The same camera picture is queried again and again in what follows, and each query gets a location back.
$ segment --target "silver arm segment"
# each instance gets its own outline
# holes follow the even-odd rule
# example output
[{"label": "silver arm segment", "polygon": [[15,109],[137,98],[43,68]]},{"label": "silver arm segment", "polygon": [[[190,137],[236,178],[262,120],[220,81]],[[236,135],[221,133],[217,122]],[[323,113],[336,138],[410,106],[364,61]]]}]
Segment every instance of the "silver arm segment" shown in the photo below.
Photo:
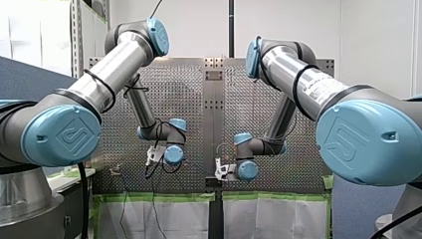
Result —
[{"label": "silver arm segment", "polygon": [[[301,43],[257,39],[247,55],[250,78],[282,91],[317,122],[319,153],[334,173],[377,186],[421,180],[420,99],[401,101],[370,86],[347,86],[313,66],[315,54]],[[238,149],[238,155],[248,151],[240,144]]]},{"label": "silver arm segment", "polygon": [[[168,48],[167,33],[157,19],[110,30],[105,39],[106,56],[68,89],[57,90],[34,106],[15,104],[17,108],[9,110],[15,105],[6,104],[6,115],[0,122],[0,167],[10,166],[10,161],[65,166],[89,159],[101,136],[100,114],[113,106],[115,95],[128,85],[139,67],[166,55]],[[169,123],[156,123],[145,93],[128,93],[139,120],[138,134],[148,140],[167,140],[164,159],[179,163],[186,122],[171,119]]]}]

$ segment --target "black cable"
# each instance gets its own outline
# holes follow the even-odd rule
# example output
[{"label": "black cable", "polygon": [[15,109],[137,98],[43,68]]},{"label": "black cable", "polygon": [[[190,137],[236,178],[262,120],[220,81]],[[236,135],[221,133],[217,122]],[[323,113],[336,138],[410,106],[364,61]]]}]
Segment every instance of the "black cable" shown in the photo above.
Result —
[{"label": "black cable", "polygon": [[127,188],[126,180],[124,179],[124,176],[122,173],[120,174],[120,176],[121,176],[121,182],[123,183],[125,194],[124,194],[124,201],[123,201],[123,209],[121,210],[120,220],[118,223],[120,224],[124,237],[128,239],[127,234],[126,234],[126,229],[123,226],[123,217],[124,217],[124,212],[126,211],[126,201],[127,201],[127,197],[129,196],[129,189]]},{"label": "black cable", "polygon": [[[160,185],[160,183],[161,183],[161,173],[159,174],[158,186]],[[154,189],[154,181],[153,181],[153,178],[151,178],[151,189],[152,189],[152,199],[151,199],[151,201],[152,201],[152,208],[153,208],[154,214],[155,214],[155,221],[157,223],[158,230],[161,232],[161,235],[165,239],[167,239],[167,236],[165,235],[164,231],[161,228],[161,225],[159,224],[158,213],[157,213],[157,209],[155,208],[155,200],[154,200],[155,199],[155,189]]]},{"label": "black cable", "polygon": [[152,171],[149,174],[148,174],[149,166],[147,166],[145,168],[145,179],[149,179],[149,178],[152,177],[152,175],[154,175],[155,170],[157,169],[157,167],[160,164],[160,162],[162,162],[162,157],[161,157],[161,159],[158,162],[155,163],[154,168],[152,168]]},{"label": "black cable", "polygon": [[88,226],[90,221],[90,196],[88,191],[88,180],[87,175],[85,174],[84,163],[78,163],[78,169],[81,175],[82,183],[82,198],[83,198],[83,224],[82,224],[82,233],[81,239],[88,239]]},{"label": "black cable", "polygon": [[129,195],[129,192],[128,192],[128,191],[126,191],[126,192],[125,192],[125,195],[124,195],[123,209],[121,210],[121,216],[120,216],[120,220],[119,220],[121,230],[123,231],[124,237],[125,237],[126,239],[128,239],[128,237],[127,237],[127,234],[126,234],[126,230],[124,229],[124,226],[123,226],[123,216],[124,216],[124,211],[125,211],[125,209],[126,209],[126,200],[127,200],[127,196],[128,196],[128,195]]},{"label": "black cable", "polygon": [[108,107],[105,110],[102,111],[102,114],[108,112],[109,110],[111,110],[111,108],[115,104],[115,92],[112,90],[111,86],[109,86],[105,81],[100,79],[96,74],[92,73],[90,70],[84,69],[84,72],[87,73],[88,75],[90,75],[93,78],[94,81],[100,82],[103,86],[105,86],[106,89],[111,94],[111,97],[112,97],[111,104],[109,104]]},{"label": "black cable", "polygon": [[382,236],[385,232],[391,230],[393,227],[409,220],[410,218],[412,218],[412,217],[414,217],[414,216],[416,216],[420,213],[422,213],[422,206],[420,206],[420,207],[404,214],[403,216],[395,219],[390,224],[384,226],[381,230],[375,232],[375,234],[373,234],[370,239],[380,239],[380,238],[382,238]]},{"label": "black cable", "polygon": [[155,6],[154,11],[152,12],[152,14],[151,14],[151,16],[149,18],[152,18],[155,15],[155,12],[157,11],[157,9],[158,9],[159,5],[161,4],[161,2],[162,2],[162,0],[159,0],[158,1],[157,5]]},{"label": "black cable", "polygon": [[123,97],[125,99],[127,98],[127,93],[130,90],[140,90],[140,91],[145,91],[145,92],[148,92],[149,91],[149,88],[137,88],[137,87],[134,86],[134,85],[136,85],[137,82],[139,82],[139,79],[140,79],[140,74],[136,74],[136,76],[132,80],[133,83],[130,86],[128,86],[128,85],[125,86],[126,87],[126,90],[123,93]]},{"label": "black cable", "polygon": [[175,172],[177,172],[179,169],[180,169],[180,167],[182,166],[182,163],[179,163],[179,165],[177,165],[176,166],[176,168],[174,168],[173,170],[171,170],[171,171],[168,171],[167,169],[165,169],[165,165],[164,165],[165,163],[161,163],[161,168],[162,168],[162,170],[165,172],[165,173],[169,173],[169,174],[172,174],[172,173],[175,173]]},{"label": "black cable", "polygon": [[299,111],[302,113],[302,115],[304,115],[305,117],[307,117],[308,119],[314,121],[310,115],[308,115],[308,113],[304,110],[304,108],[302,107],[301,103],[299,102],[299,98],[298,98],[298,84],[299,84],[299,79],[301,78],[302,74],[308,70],[308,69],[318,69],[319,67],[317,67],[316,65],[306,65],[304,68],[302,68],[300,71],[298,71],[298,73],[295,76],[295,80],[293,81],[293,99],[296,103],[296,107],[299,109]]}]

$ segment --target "green tape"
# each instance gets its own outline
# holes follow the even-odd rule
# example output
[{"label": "green tape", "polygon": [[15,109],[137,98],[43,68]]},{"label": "green tape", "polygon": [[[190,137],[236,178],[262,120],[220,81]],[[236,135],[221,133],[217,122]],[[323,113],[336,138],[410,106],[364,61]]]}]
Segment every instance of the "green tape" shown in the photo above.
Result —
[{"label": "green tape", "polygon": [[[105,194],[95,195],[94,199],[99,203],[107,202],[124,202],[125,194]],[[213,201],[213,193],[192,193],[192,194],[161,194],[154,193],[152,197],[151,192],[130,192],[127,196],[128,202],[206,202]]]},{"label": "green tape", "polygon": [[283,192],[223,192],[223,200],[255,200],[258,198],[289,201],[327,201],[325,194],[296,194]]},{"label": "green tape", "polygon": [[322,177],[322,179],[323,179],[323,185],[325,187],[325,190],[332,190],[332,187],[334,185],[334,176],[325,175]]}]

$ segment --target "perforated metal panel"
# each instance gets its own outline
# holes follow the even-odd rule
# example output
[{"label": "perforated metal panel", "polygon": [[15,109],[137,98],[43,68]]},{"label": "perforated metal panel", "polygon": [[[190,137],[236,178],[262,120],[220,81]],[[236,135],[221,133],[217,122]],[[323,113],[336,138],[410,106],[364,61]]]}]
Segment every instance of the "perforated metal panel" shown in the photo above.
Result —
[{"label": "perforated metal panel", "polygon": [[[223,140],[232,142],[239,132],[255,137],[265,135],[281,98],[281,93],[258,81],[253,84],[245,71],[244,60],[225,63],[225,113]],[[319,60],[318,66],[332,75],[333,61]],[[297,113],[294,131],[287,139],[283,155],[256,156],[260,174],[253,182],[225,183],[224,190],[264,190],[322,192],[322,176],[329,174],[315,143],[315,123]],[[224,148],[223,163],[233,163],[233,147]]]},{"label": "perforated metal panel", "polygon": [[[142,83],[149,88],[147,96],[155,116],[162,120],[182,118],[187,121],[186,160],[174,174],[160,173],[161,168],[157,168],[154,180],[161,177],[158,191],[203,192],[204,173],[199,169],[203,161],[204,138],[202,61],[155,61],[139,72]],[[123,191],[121,178],[111,176],[109,172],[118,163],[121,164],[122,179],[129,190],[150,191],[151,182],[144,179],[144,170],[146,152],[153,142],[137,137],[136,119],[122,93],[118,95],[114,108],[103,116],[103,120],[101,153],[96,158],[97,166],[100,164],[95,180],[96,193]]]},{"label": "perforated metal panel", "polygon": [[[140,70],[155,116],[162,120],[183,118],[188,125],[186,160],[175,174],[157,169],[155,180],[161,177],[158,191],[203,192],[204,169],[212,171],[217,144],[232,145],[234,134],[242,131],[263,136],[278,104],[280,93],[261,82],[253,84],[246,77],[245,60],[224,59],[223,64],[220,59],[218,69],[210,68],[209,61],[166,59]],[[331,60],[319,61],[319,66],[332,75]],[[222,79],[209,71],[222,72]],[[153,142],[136,136],[137,123],[122,93],[103,119],[101,148],[93,163],[99,170],[96,193],[121,192],[123,181],[131,191],[150,191],[151,183],[144,179],[144,164]],[[233,146],[223,146],[223,154],[224,163],[234,163]],[[260,175],[255,181],[226,183],[224,189],[322,192],[321,177],[329,174],[317,152],[315,124],[301,115],[288,138],[288,151],[274,157],[258,156],[257,162]],[[118,163],[123,177],[110,175],[109,169]]]}]

